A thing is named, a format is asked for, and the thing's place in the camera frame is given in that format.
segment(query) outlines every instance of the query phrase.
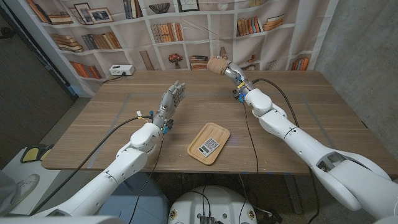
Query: bookshelf wallpaper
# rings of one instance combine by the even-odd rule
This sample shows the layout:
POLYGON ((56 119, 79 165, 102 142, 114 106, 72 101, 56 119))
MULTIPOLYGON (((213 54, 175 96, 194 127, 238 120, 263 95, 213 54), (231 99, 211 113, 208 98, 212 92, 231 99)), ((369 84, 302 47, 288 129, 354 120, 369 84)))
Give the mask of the bookshelf wallpaper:
POLYGON ((20 2, 94 95, 113 64, 199 70, 224 55, 245 70, 313 70, 338 0, 20 2))

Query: picture frame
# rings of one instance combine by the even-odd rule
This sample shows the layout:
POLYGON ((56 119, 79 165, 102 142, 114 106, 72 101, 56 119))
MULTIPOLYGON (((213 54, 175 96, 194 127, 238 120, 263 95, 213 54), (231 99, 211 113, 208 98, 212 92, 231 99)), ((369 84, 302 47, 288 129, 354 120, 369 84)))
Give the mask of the picture frame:
POLYGON ((74 4, 76 10, 78 11, 81 19, 83 19, 83 22, 87 25, 94 24, 93 19, 91 16, 88 14, 88 10, 90 9, 88 3, 79 3, 79 4, 74 4))
POLYGON ((91 16, 91 20, 94 22, 94 24, 113 22, 112 15, 107 7, 98 8, 98 9, 89 9, 87 11, 88 14, 91 16))
POLYGON ((76 8, 69 8, 69 10, 72 12, 73 16, 76 17, 76 19, 79 21, 79 23, 85 24, 83 18, 81 18, 80 14, 76 8))
POLYGON ((178 9, 180 12, 199 11, 198 0, 178 0, 178 9))

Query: wooden tray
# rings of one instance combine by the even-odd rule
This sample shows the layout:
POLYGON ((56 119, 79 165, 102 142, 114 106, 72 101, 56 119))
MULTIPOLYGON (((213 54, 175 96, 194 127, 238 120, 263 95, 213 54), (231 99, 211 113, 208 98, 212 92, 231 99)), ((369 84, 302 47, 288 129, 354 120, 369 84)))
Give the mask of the wooden tray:
POLYGON ((206 165, 212 165, 228 140, 229 135, 230 133, 226 128, 215 123, 207 123, 188 146, 188 154, 206 165), (209 138, 213 138, 220 144, 220 146, 218 146, 217 149, 208 157, 205 157, 198 151, 198 148, 209 138))

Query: robotic arm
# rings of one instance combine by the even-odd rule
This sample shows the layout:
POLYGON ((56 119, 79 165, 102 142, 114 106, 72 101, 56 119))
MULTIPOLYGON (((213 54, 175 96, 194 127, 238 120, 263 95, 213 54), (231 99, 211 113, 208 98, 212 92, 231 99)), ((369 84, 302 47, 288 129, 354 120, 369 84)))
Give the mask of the robotic arm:
POLYGON ((66 202, 33 217, 93 215, 119 184, 145 166, 148 156, 156 148, 153 140, 172 128, 173 120, 170 118, 183 100, 184 92, 185 83, 179 85, 176 81, 164 93, 152 123, 146 123, 137 130, 130 141, 118 151, 115 160, 102 173, 66 202))
POLYGON ((377 219, 398 214, 398 184, 382 168, 359 154, 326 147, 296 127, 282 108, 253 87, 236 64, 227 62, 223 74, 237 87, 239 99, 253 107, 262 128, 283 139, 337 201, 352 211, 364 208, 377 219))

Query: white box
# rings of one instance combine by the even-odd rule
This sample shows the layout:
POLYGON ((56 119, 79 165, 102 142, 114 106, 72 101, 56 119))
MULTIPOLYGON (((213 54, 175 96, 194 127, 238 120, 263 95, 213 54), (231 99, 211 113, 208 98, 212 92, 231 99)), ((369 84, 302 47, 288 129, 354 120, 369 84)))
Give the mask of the white box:
POLYGON ((109 69, 111 75, 122 75, 126 72, 126 75, 132 75, 136 69, 132 65, 112 65, 109 69))

